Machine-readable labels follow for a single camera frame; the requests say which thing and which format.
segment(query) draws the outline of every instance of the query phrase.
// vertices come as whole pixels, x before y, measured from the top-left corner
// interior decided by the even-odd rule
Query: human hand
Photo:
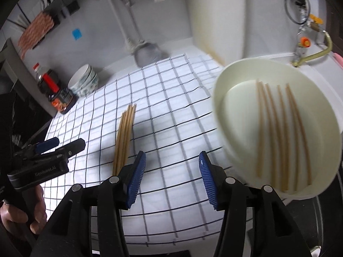
[[[34,210],[35,221],[32,222],[32,224],[30,225],[30,229],[34,234],[39,234],[46,224],[47,215],[45,212],[46,206],[43,198],[43,188],[40,185],[37,185],[35,187],[35,192],[38,202]],[[15,224],[26,223],[28,220],[26,213],[24,213],[22,210],[18,209],[13,205],[8,205],[4,203],[0,208],[0,216],[2,224],[8,232],[10,232],[11,234],[20,239],[24,239],[23,234],[19,232]]]

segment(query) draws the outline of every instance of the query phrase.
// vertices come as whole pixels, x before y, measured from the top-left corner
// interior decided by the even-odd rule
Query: stack of bowls
[[[78,69],[68,83],[68,88],[79,98],[93,93],[99,85],[99,78],[91,67],[86,64]]]

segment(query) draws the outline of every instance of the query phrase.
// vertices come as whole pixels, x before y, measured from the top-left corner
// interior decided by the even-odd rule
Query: wooden chopstick
[[[130,143],[130,135],[129,135],[129,131],[130,128],[132,128],[132,126],[130,125],[130,120],[131,120],[131,115],[132,115],[132,106],[129,105],[128,109],[127,109],[127,115],[125,117],[125,124],[124,124],[124,128],[123,128],[123,138],[121,141],[121,152],[120,152],[120,160],[118,162],[118,166],[117,166],[117,174],[119,174],[121,168],[125,165],[127,157],[125,158],[125,156],[127,155],[127,151],[128,151],[128,143]]]
[[[285,190],[289,189],[289,133],[288,133],[288,123],[287,123],[287,116],[286,116],[286,109],[285,104],[282,98],[282,92],[280,85],[277,86],[277,91],[280,98],[280,104],[282,109],[282,124],[283,124],[283,135],[285,140],[285,147],[284,147],[284,174],[285,174]]]
[[[294,180],[294,191],[298,190],[298,181],[299,181],[299,158],[300,158],[300,154],[299,154],[299,139],[298,139],[298,126],[297,126],[297,118],[295,115],[295,110],[294,110],[294,106],[293,106],[293,102],[292,99],[289,95],[289,90],[286,88],[286,94],[289,100],[289,106],[291,109],[291,113],[292,113],[292,122],[293,122],[293,134],[294,134],[294,144],[295,144],[295,180]]]
[[[136,106],[137,105],[133,105],[131,106],[131,115],[129,115],[129,128],[128,128],[128,141],[127,141],[127,148],[125,150],[125,161],[127,160],[128,156],[129,156],[129,148],[130,148],[130,138],[131,138],[131,132],[132,132],[132,127],[133,127],[133,120],[134,120],[134,114],[136,112]]]
[[[126,111],[124,111],[121,114],[121,119],[120,119],[120,123],[119,123],[118,135],[117,135],[117,139],[116,139],[116,148],[114,150],[114,161],[113,161],[112,176],[117,176],[117,166],[118,166],[119,153],[120,153],[120,150],[119,150],[120,149],[120,141],[121,141],[125,116],[126,116]]]
[[[295,101],[295,98],[293,96],[293,93],[292,93],[292,90],[290,89],[289,84],[286,85],[286,90],[288,90],[288,95],[290,97],[290,100],[292,101],[293,108],[294,108],[297,120],[299,122],[302,142],[305,149],[305,158],[306,158],[306,167],[307,167],[307,185],[311,185],[312,184],[311,159],[310,159],[310,154],[309,154],[309,149],[308,149],[308,144],[307,144],[305,128],[302,123],[299,109],[298,109],[297,103]]]
[[[275,107],[275,102],[273,99],[273,95],[272,92],[270,90],[270,86],[269,84],[265,84],[265,87],[267,89],[267,93],[272,105],[272,111],[273,111],[273,115],[274,115],[274,119],[275,119],[275,127],[276,127],[276,134],[277,134],[277,144],[278,144],[278,149],[279,149],[279,157],[280,157],[280,171],[281,171],[281,191],[285,191],[285,175],[284,175],[284,171],[285,171],[285,167],[284,167],[284,156],[283,156],[283,142],[282,142],[282,135],[281,135],[281,128],[280,128],[280,123],[279,123],[279,118],[277,115],[277,109]]]
[[[259,107],[259,140],[258,140],[258,147],[257,147],[257,165],[256,165],[256,174],[259,178],[262,177],[262,170],[263,170],[263,156],[265,151],[265,133],[264,133],[264,116],[263,116],[263,100],[261,89],[259,87],[259,81],[256,80],[256,90],[257,90],[257,98],[258,98],[258,107]]]
[[[272,160],[272,168],[271,168],[271,186],[274,188],[277,188],[276,186],[276,153],[275,153],[275,144],[274,144],[274,129],[273,129],[273,121],[270,114],[269,106],[268,106],[268,100],[267,96],[265,94],[265,86],[260,81],[258,82],[258,85],[260,86],[260,90],[262,92],[262,97],[265,102],[265,106],[267,109],[267,117],[268,117],[268,127],[269,127],[269,136],[270,136],[270,148],[271,148],[271,160]]]
[[[129,115],[129,107],[128,109],[125,111],[125,116],[123,117],[123,125],[122,125],[122,134],[120,136],[119,139],[119,154],[118,154],[118,163],[117,163],[117,169],[116,169],[116,174],[118,175],[123,164],[123,159],[124,159],[124,147],[125,147],[125,143],[126,143],[126,128],[127,128],[127,121],[128,121],[128,115]]]
[[[134,120],[136,105],[129,105],[123,112],[120,119],[116,148],[114,151],[113,176],[117,176],[126,164],[129,154],[131,132]]]

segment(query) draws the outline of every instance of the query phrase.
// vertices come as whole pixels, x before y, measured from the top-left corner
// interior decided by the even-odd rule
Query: red cap
[[[33,66],[33,69],[36,70],[36,68],[39,67],[39,63],[36,63],[34,66]]]

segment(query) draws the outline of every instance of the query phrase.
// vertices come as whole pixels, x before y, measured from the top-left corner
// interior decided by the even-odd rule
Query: finger
[[[35,220],[40,223],[41,220],[44,218],[45,215],[45,202],[44,201],[39,201],[36,206],[35,206],[35,210],[34,210],[34,216],[35,216]]]
[[[17,207],[8,204],[4,204],[1,207],[1,219],[3,221],[8,220],[16,223],[25,223],[28,220],[26,213]]]
[[[31,231],[32,231],[34,234],[36,234],[36,235],[40,234],[40,233],[41,233],[41,230],[42,230],[42,229],[40,228],[40,226],[39,226],[39,223],[38,223],[37,221],[34,221],[34,222],[31,223],[30,229],[31,229]]]
[[[41,185],[37,185],[35,188],[35,191],[36,191],[37,199],[39,201],[43,200],[44,190],[41,187]]]
[[[47,214],[44,214],[42,220],[40,223],[38,223],[37,221],[34,221],[31,225],[30,225],[30,229],[34,234],[40,234],[41,231],[43,230],[45,224],[46,224],[46,220],[47,220]]]

